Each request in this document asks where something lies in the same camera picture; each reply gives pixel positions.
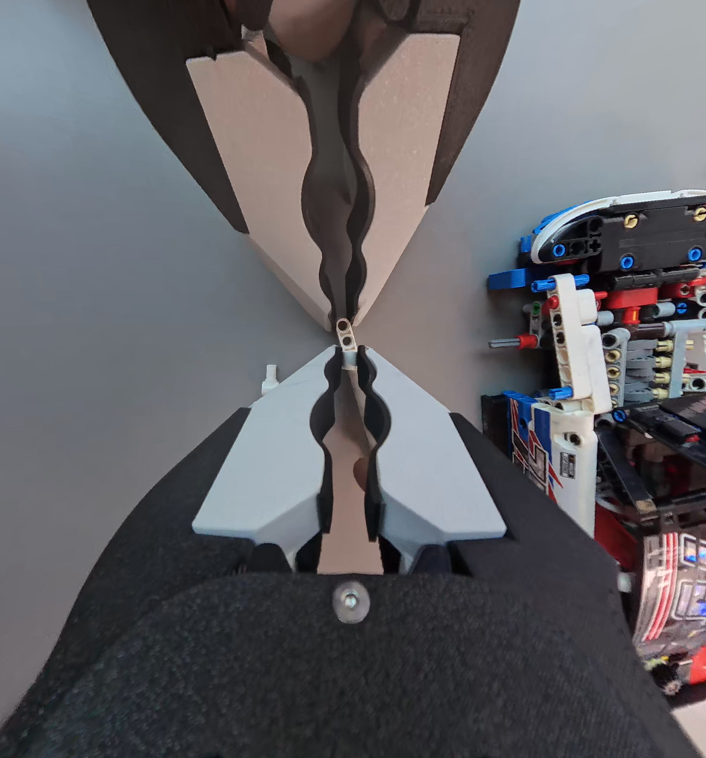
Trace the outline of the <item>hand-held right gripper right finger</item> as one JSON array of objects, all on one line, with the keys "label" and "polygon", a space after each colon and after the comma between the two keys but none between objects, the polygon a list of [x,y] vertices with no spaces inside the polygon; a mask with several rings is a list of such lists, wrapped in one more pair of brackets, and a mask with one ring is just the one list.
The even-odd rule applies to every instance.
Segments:
[{"label": "hand-held right gripper right finger", "polygon": [[426,548],[506,536],[452,413],[367,346],[359,348],[359,388],[371,443],[364,513],[385,572],[413,572]]}]

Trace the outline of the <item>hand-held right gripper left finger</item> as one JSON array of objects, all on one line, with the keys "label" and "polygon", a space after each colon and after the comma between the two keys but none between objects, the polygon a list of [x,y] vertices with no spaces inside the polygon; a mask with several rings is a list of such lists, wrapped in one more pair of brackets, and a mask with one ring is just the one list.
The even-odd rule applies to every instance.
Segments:
[{"label": "hand-held right gripper left finger", "polygon": [[337,348],[331,346],[255,401],[192,522],[199,535],[281,548],[316,572],[332,520]]}]

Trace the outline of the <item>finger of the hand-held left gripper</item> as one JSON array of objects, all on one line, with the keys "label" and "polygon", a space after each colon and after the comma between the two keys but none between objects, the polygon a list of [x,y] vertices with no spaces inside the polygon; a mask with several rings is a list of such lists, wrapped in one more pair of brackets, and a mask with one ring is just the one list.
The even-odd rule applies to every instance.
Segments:
[{"label": "finger of the hand-held left gripper", "polygon": [[348,217],[346,315],[359,325],[421,223],[460,37],[381,33],[359,59],[347,148],[356,179]]},{"label": "finger of the hand-held left gripper", "polygon": [[265,265],[323,329],[342,315],[348,210],[342,142],[331,86],[308,77],[264,33],[214,58],[190,58],[188,75],[247,228]]}]

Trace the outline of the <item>white toy brick beam assembly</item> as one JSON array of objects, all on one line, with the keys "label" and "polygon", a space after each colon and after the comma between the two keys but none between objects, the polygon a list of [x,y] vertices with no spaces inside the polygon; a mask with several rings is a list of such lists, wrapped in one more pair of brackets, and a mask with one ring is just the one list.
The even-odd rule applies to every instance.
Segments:
[{"label": "white toy brick beam assembly", "polygon": [[351,322],[344,317],[336,321],[336,332],[342,350],[342,367],[346,371],[357,371],[358,344],[351,327]]}]

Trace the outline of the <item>person's left hand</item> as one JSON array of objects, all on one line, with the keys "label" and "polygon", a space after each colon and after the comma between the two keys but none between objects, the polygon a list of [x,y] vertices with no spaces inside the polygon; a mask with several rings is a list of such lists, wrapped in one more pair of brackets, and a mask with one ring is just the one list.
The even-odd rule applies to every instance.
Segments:
[{"label": "person's left hand", "polygon": [[273,1],[269,27],[285,53],[319,62],[345,37],[357,5],[358,1]]}]

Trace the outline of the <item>toy brick race car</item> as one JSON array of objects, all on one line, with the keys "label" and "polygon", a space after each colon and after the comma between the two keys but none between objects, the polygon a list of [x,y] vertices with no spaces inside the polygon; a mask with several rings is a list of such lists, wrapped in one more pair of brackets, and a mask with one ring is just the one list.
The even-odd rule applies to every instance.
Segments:
[{"label": "toy brick race car", "polygon": [[633,646],[672,708],[706,700],[706,190],[550,214],[491,292],[528,290],[551,387],[481,398],[483,431],[615,561]]}]

